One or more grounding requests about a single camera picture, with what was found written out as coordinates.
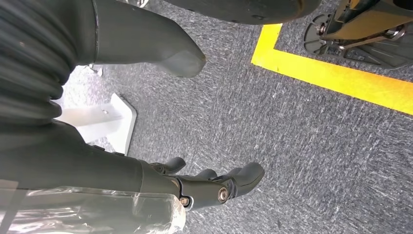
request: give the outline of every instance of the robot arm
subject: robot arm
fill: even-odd
[[[195,209],[247,194],[262,179],[256,163],[223,176],[175,175],[182,159],[148,164],[108,153],[53,120],[61,109],[50,100],[61,97],[79,64],[151,62],[177,76],[197,75],[205,56],[173,21],[115,0],[3,0],[0,12],[0,180],[20,191],[71,186],[171,194]]]

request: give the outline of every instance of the black wheel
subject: black wheel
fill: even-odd
[[[313,12],[321,0],[165,0],[220,20],[242,24],[288,22]]]

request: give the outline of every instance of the white stand base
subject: white stand base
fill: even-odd
[[[76,127],[85,142],[106,137],[116,152],[127,155],[136,116],[136,110],[129,103],[113,94],[109,104],[63,109],[56,119]]]

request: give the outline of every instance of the yellow floor marking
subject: yellow floor marking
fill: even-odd
[[[253,64],[413,115],[413,83],[275,50],[281,27],[282,24],[263,27]]]

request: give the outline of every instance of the plastic wrap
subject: plastic wrap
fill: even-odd
[[[8,234],[172,234],[186,221],[174,195],[76,187],[25,191],[12,185],[0,186],[0,226]]]

